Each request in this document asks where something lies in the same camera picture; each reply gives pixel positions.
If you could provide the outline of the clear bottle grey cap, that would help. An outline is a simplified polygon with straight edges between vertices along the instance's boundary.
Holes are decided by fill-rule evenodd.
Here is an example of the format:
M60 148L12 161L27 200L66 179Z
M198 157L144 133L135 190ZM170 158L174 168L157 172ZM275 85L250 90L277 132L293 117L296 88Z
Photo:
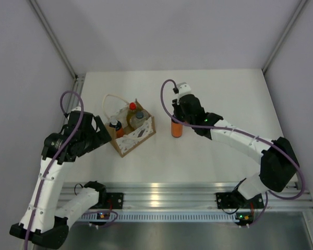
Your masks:
M134 130L141 127L145 121L149 119L149 114L146 110L137 111L130 119L130 125Z

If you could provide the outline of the yellow dish soap bottle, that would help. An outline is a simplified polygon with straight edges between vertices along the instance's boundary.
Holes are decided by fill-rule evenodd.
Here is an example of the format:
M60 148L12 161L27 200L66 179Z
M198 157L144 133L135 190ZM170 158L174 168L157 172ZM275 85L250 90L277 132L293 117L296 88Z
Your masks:
M129 103L129 106L128 106L128 111L127 111L127 116L126 116L126 121L127 121L127 125L133 129L132 125L130 124L130 120L131 118L136 114L136 112L138 111L139 109L137 108L137 105L136 103L134 102L131 102Z

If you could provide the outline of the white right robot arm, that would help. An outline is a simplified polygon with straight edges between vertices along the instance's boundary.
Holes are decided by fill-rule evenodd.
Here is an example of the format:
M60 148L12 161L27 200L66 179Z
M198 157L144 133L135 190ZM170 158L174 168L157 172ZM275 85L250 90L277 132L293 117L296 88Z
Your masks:
M287 139L264 139L241 130L222 116L206 112L193 94L172 100L172 106L173 118L186 123L198 135L224 143L259 164L259 172L245 178L231 192L235 205L244 207L254 196L267 191L282 192L299 170Z

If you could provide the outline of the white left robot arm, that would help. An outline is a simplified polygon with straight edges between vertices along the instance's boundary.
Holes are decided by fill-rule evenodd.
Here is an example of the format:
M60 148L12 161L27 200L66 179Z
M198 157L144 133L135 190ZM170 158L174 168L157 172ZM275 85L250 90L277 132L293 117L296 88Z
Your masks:
M61 131L44 140L40 172L31 201L20 222L10 227L9 234L25 243L59 249L71 226L85 212L107 203L105 185L89 181L72 200L58 208L65 179L77 158L110 141L111 136L99 116L71 111Z

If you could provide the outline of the orange bottle dark blue top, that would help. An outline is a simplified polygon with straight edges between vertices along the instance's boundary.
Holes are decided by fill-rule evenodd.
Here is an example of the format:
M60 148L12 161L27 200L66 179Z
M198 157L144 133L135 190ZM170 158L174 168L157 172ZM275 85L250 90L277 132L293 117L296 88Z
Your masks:
M174 119L175 119L175 115L172 115L172 118L171 118L171 134L174 138L179 138L183 134L183 125L176 122Z

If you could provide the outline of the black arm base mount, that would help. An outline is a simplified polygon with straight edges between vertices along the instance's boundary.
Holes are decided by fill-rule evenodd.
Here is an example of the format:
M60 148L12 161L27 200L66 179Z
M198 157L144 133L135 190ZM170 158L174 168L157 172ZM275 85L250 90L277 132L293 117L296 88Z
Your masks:
M110 192L106 195L106 200L104 204L105 209L123 209L124 193L114 193Z

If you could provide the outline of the orange bottle navy pump top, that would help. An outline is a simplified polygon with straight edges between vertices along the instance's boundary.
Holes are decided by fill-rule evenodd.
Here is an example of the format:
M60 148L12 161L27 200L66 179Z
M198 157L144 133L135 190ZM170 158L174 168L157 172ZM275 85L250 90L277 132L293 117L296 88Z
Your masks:
M121 138L124 136L122 123L119 120L117 120L115 117L110 118L109 126L115 129L117 138Z

